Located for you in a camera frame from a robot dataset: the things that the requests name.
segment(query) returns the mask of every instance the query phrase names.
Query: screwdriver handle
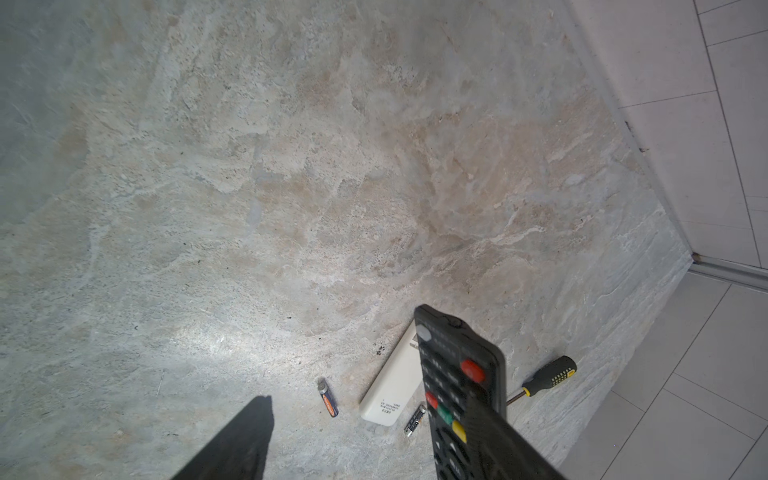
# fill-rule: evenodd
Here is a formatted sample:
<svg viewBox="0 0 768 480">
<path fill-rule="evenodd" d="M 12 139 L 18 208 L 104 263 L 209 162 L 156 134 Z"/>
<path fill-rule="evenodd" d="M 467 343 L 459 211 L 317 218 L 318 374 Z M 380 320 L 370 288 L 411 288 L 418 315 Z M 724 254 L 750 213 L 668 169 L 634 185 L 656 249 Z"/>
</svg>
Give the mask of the screwdriver handle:
<svg viewBox="0 0 768 480">
<path fill-rule="evenodd" d="M 550 389 L 573 376 L 574 373 L 576 373 L 576 362 L 571 357 L 563 355 L 542 367 L 531 380 L 523 383 L 523 391 L 527 396 L 534 396 L 541 390 Z"/>
</svg>

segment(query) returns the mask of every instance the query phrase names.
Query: stone surface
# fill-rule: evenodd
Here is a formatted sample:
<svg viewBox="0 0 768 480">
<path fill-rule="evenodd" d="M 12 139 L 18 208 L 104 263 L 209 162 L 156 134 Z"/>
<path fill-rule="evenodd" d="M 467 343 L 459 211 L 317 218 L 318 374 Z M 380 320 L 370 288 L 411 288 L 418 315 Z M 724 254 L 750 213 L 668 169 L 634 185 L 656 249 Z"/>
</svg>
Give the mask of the stone surface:
<svg viewBox="0 0 768 480">
<path fill-rule="evenodd" d="M 577 360 L 509 410 L 558 464 L 690 262 L 539 2 L 0 14 L 4 478 L 168 477 L 257 395 L 267 478 L 434 478 L 356 414 L 420 303 L 510 391 Z"/>
</svg>

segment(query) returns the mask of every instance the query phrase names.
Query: white power bank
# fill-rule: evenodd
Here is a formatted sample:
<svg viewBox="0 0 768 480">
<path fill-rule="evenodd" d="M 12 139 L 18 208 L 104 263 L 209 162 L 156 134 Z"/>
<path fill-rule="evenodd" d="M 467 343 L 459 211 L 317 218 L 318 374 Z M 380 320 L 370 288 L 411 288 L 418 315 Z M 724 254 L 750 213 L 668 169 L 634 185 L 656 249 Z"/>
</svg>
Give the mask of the white power bank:
<svg viewBox="0 0 768 480">
<path fill-rule="evenodd" d="M 414 321 L 362 399 L 360 416 L 369 422 L 391 426 L 421 381 L 422 364 Z"/>
</svg>

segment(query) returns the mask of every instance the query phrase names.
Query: yellow button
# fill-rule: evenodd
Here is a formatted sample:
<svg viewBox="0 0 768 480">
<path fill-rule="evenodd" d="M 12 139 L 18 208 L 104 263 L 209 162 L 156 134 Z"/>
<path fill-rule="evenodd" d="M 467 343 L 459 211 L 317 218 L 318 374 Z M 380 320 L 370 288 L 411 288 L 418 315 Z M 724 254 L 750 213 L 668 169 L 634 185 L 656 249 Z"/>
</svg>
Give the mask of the yellow button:
<svg viewBox="0 0 768 480">
<path fill-rule="evenodd" d="M 453 428 L 453 432 L 456 434 L 456 436 L 458 436 L 462 440 L 462 442 L 466 443 L 467 434 L 464 433 L 464 427 L 462 426 L 462 424 L 454 420 L 451 427 Z"/>
</svg>

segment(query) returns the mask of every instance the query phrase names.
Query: floor tile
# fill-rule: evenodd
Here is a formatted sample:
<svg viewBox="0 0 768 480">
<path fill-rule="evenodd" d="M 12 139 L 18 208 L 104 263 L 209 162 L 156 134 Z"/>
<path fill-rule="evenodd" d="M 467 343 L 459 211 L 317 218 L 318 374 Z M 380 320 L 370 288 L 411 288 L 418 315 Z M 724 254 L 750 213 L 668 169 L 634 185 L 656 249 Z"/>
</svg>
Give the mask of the floor tile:
<svg viewBox="0 0 768 480">
<path fill-rule="evenodd" d="M 727 283 L 686 274 L 619 375 L 614 392 L 647 410 L 727 289 Z"/>
<path fill-rule="evenodd" d="M 568 480 L 600 480 L 642 416 L 642 410 L 609 392 L 560 465 L 560 473 Z"/>
<path fill-rule="evenodd" d="M 763 433 L 730 480 L 765 480 L 768 475 L 768 435 Z"/>
<path fill-rule="evenodd" d="M 750 228 L 716 92 L 623 110 L 681 221 Z"/>
<path fill-rule="evenodd" d="M 675 372 L 763 418 L 768 293 L 732 285 Z"/>
<path fill-rule="evenodd" d="M 751 210 L 752 227 L 755 232 L 757 253 L 760 254 L 762 268 L 768 268 L 768 211 Z"/>
<path fill-rule="evenodd" d="M 708 12 L 713 8 L 728 5 L 733 0 L 696 0 L 696 11 L 699 13 Z"/>
<path fill-rule="evenodd" d="M 768 197 L 747 197 L 746 207 L 750 210 L 768 212 Z"/>
<path fill-rule="evenodd" d="M 680 222 L 680 225 L 694 252 L 730 262 L 760 266 L 752 229 L 691 222 Z"/>
<path fill-rule="evenodd" d="M 714 418 L 734 427 L 739 432 L 757 440 L 768 426 L 768 420 L 742 409 L 737 404 L 717 396 L 704 387 L 673 373 L 664 389 L 691 405 L 702 409 Z"/>
<path fill-rule="evenodd" d="M 710 56 L 744 193 L 768 197 L 768 31 L 714 45 Z"/>
<path fill-rule="evenodd" d="M 662 390 L 604 480 L 727 480 L 754 440 Z"/>
<path fill-rule="evenodd" d="M 704 39 L 712 45 L 768 30 L 768 2 L 739 0 L 703 13 L 700 18 Z"/>
<path fill-rule="evenodd" d="M 569 2 L 620 106 L 714 90 L 690 0 Z"/>
</svg>

